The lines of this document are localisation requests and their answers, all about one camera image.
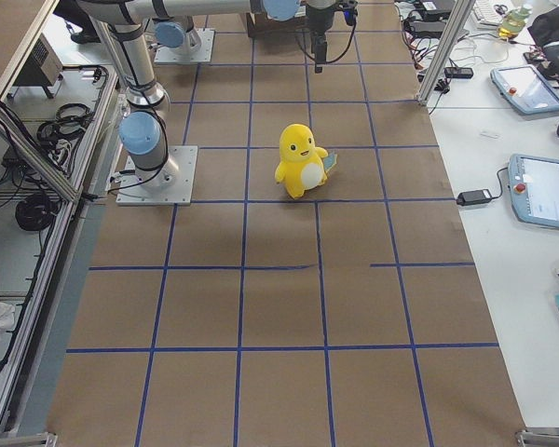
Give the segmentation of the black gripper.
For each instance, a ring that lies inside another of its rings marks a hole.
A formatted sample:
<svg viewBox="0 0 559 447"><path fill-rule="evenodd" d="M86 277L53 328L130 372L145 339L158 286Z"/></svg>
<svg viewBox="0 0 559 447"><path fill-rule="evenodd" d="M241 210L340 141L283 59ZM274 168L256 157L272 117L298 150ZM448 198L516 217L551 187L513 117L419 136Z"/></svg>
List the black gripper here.
<svg viewBox="0 0 559 447"><path fill-rule="evenodd" d="M327 39L325 33L334 22L335 0L306 0L307 26L311 33L311 50L314 72L321 74L327 64Z"/></svg>

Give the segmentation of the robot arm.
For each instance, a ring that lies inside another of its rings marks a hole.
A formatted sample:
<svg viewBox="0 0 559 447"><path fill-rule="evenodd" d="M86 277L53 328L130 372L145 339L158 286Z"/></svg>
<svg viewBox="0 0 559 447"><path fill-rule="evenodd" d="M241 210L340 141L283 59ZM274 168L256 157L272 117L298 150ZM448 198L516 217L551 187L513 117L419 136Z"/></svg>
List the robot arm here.
<svg viewBox="0 0 559 447"><path fill-rule="evenodd" d="M154 34L158 44L182 54L195 52L201 47L201 39L192 16L154 20Z"/></svg>
<svg viewBox="0 0 559 447"><path fill-rule="evenodd" d="M80 7L92 20L105 24L113 43L110 55L119 61L117 72L127 84L126 97L139 109L155 107L165 97L157 82L143 31L147 19L191 21L199 15L260 13L277 21L292 19L305 7L312 32L316 63L326 62L325 34L333 26L336 1L81 1Z"/></svg>

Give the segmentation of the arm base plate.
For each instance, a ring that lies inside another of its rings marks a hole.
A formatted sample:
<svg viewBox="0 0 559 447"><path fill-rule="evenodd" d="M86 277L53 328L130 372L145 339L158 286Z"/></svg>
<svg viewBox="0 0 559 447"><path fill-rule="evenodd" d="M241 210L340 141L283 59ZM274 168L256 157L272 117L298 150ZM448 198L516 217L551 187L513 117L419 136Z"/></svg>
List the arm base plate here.
<svg viewBox="0 0 559 447"><path fill-rule="evenodd" d="M187 65L210 62L215 31L212 28L164 27L155 31L157 65Z"/></svg>
<svg viewBox="0 0 559 447"><path fill-rule="evenodd" d="M121 179L116 190L119 206L164 206L191 204L198 148L195 145L173 145L169 158L161 171L148 173L135 168L131 155L125 169L134 173Z"/></svg>

